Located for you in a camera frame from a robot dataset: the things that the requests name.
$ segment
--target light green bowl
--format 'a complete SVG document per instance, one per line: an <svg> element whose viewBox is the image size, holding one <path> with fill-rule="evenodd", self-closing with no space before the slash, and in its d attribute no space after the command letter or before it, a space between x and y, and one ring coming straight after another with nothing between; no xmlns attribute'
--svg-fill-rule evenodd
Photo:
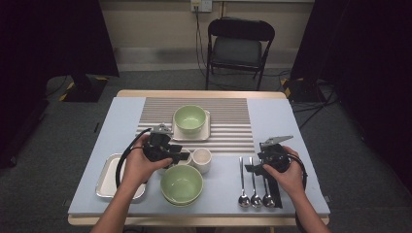
<svg viewBox="0 0 412 233"><path fill-rule="evenodd" d="M188 165L176 165L167 169L160 181L163 196L170 203L185 206L200 195L203 178L200 173Z"/></svg>
<svg viewBox="0 0 412 233"><path fill-rule="evenodd" d="M199 132L206 121L205 111L196 105L185 105L173 115L176 126L186 133Z"/></svg>

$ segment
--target person's left hand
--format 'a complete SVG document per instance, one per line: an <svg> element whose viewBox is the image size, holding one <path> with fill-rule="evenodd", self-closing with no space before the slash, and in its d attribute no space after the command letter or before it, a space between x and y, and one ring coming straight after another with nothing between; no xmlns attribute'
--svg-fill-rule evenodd
<svg viewBox="0 0 412 233"><path fill-rule="evenodd" d="M149 140L149 135L144 134L134 144L135 147L142 147ZM157 162L151 162L142 149L134 149L125 160L125 167L121 184L133 185L136 189L141 183L146 182L152 173L160 168L166 167L172 162L172 158L165 158Z"/></svg>

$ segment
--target spoon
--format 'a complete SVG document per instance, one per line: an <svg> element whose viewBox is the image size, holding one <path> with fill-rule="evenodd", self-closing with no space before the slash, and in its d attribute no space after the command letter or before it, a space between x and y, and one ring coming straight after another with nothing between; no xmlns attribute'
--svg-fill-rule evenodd
<svg viewBox="0 0 412 233"><path fill-rule="evenodd" d="M266 178L263 175L262 175L262 177L263 177L263 183L264 183L264 191L266 193L263 196L263 206L265 206L265 207L275 207L275 201L273 200L270 193L267 192Z"/></svg>
<svg viewBox="0 0 412 233"><path fill-rule="evenodd" d="M249 160L251 162L251 165L254 166L254 160L249 157ZM254 184L254 195L252 196L251 202L252 202L252 206L255 208L259 208L262 206L261 203L261 198L257 195L257 188L255 185L255 173L252 172L252 183Z"/></svg>
<svg viewBox="0 0 412 233"><path fill-rule="evenodd" d="M251 200L245 194L245 186L244 186L244 180L243 180L243 157L239 157L239 163L240 163L240 178L242 180L242 195L239 197L238 202L241 207L249 207L251 205Z"/></svg>

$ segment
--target white cup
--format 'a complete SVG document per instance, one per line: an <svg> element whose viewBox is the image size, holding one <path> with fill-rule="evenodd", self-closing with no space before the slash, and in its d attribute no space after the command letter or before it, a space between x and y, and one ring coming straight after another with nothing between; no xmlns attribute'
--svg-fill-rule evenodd
<svg viewBox="0 0 412 233"><path fill-rule="evenodd" d="M186 149L181 149L181 152L189 152L189 153L190 153L190 151L189 151L189 150L186 150ZM188 160L180 160L178 164L179 164L179 165L182 165L182 164L183 164L183 165L192 166L192 165L193 165L193 162L192 162L192 159L191 159L191 153L189 154ZM167 168L157 169L157 172L158 172L160 175L163 175L163 174L167 171L167 169L169 169L170 167L173 167L173 166L175 166L175 165L174 165L174 164L171 164L171 165L169 165L169 167L167 167Z"/></svg>
<svg viewBox="0 0 412 233"><path fill-rule="evenodd" d="M209 172L212 164L212 153L204 148L196 149L192 155L193 167L196 168L200 174Z"/></svg>

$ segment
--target chair backrest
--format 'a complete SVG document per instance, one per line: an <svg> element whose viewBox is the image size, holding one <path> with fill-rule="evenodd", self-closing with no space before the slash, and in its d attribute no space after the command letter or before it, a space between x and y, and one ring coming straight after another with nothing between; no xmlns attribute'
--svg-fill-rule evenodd
<svg viewBox="0 0 412 233"><path fill-rule="evenodd" d="M222 17L209 24L208 35L209 39L211 36L222 36L271 43L275 37L275 29L262 20Z"/></svg>

